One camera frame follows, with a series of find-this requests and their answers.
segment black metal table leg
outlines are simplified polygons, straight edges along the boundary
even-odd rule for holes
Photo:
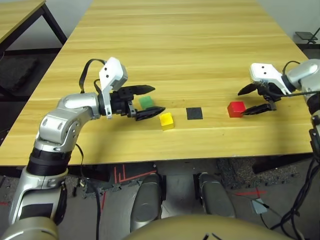
[[[0,42],[0,54],[10,47],[38,18],[44,14],[44,10],[40,7],[31,14],[23,23],[21,23],[12,33],[10,33],[2,42]]]
[[[44,4],[42,7],[43,9],[43,17],[45,21],[48,23],[56,37],[59,39],[59,41],[64,45],[67,41],[67,37],[62,31],[61,27],[58,25],[57,21],[55,20],[54,16],[51,14],[49,8],[46,4]]]
[[[42,5],[34,13],[32,13],[24,22],[22,22],[12,33],[10,33],[2,42],[0,42],[0,54],[2,54],[18,37],[21,36],[38,18],[43,16],[56,37],[63,44],[66,43],[67,37],[58,25],[54,16],[51,14],[47,5]],[[0,102],[26,102],[30,96],[15,96],[5,88],[0,86]]]

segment white wall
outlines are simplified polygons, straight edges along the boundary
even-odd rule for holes
[[[0,0],[0,3],[15,1],[21,0]],[[46,4],[68,37],[91,2],[92,0],[47,0]],[[320,27],[320,0],[257,0],[257,2],[296,43],[307,43],[307,41],[294,37],[295,32],[314,33]],[[8,50],[59,47],[61,47],[60,42],[41,17]]]
[[[295,43],[306,44],[295,32],[311,32],[320,28],[320,0],[257,0]]]
[[[0,3],[16,1],[17,0],[0,0]],[[69,37],[87,11],[91,2],[92,0],[46,0],[46,5],[62,28],[64,34]],[[8,50],[60,47],[61,43],[56,35],[52,32],[43,17],[40,17],[8,48]]]

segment green cube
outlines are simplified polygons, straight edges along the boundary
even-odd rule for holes
[[[150,96],[143,96],[139,98],[139,103],[141,105],[142,110],[147,108],[151,108],[154,106],[154,101],[151,99]]]

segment wooden tabletop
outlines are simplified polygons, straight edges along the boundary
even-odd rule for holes
[[[0,3],[0,43],[45,2],[45,0],[25,0]]]
[[[126,86],[156,88],[149,95],[172,113],[175,128],[163,132],[158,117],[90,121],[78,138],[85,164],[311,152],[310,115],[300,96],[277,102],[275,112],[228,116],[231,101],[265,103],[256,92],[237,96],[250,83],[252,63],[280,71],[307,59],[254,0],[95,0],[6,137],[0,164],[25,165],[44,115],[80,92],[85,63],[111,56],[126,66]],[[101,67],[90,67],[87,92],[95,91]],[[202,108],[202,120],[187,120],[192,107]],[[80,162],[75,149],[70,163]]]

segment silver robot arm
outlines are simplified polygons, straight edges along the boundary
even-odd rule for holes
[[[313,126],[313,129],[309,130],[310,144],[313,153],[320,159],[320,59],[310,59],[299,64],[290,70],[286,77],[295,89],[310,93],[303,95]]]
[[[252,83],[241,89],[238,95],[249,94],[255,90],[262,95],[266,104],[246,109],[243,115],[256,115],[275,111],[275,102],[283,97],[292,97],[295,90],[301,91],[311,114],[313,129],[309,131],[314,154],[320,158],[320,59],[307,60],[288,73],[278,72],[271,64],[253,63],[250,67]]]
[[[63,220],[67,206],[67,166],[86,122],[99,119],[101,115],[111,119],[112,114],[139,121],[165,109],[150,107],[137,111],[132,105],[134,94],[145,94],[154,88],[148,85],[122,87],[127,79],[125,67],[111,57],[99,72],[101,90],[98,89],[98,94],[65,96],[57,108],[42,119],[11,204],[9,223],[12,226],[2,236],[3,240],[58,239],[56,225]]]

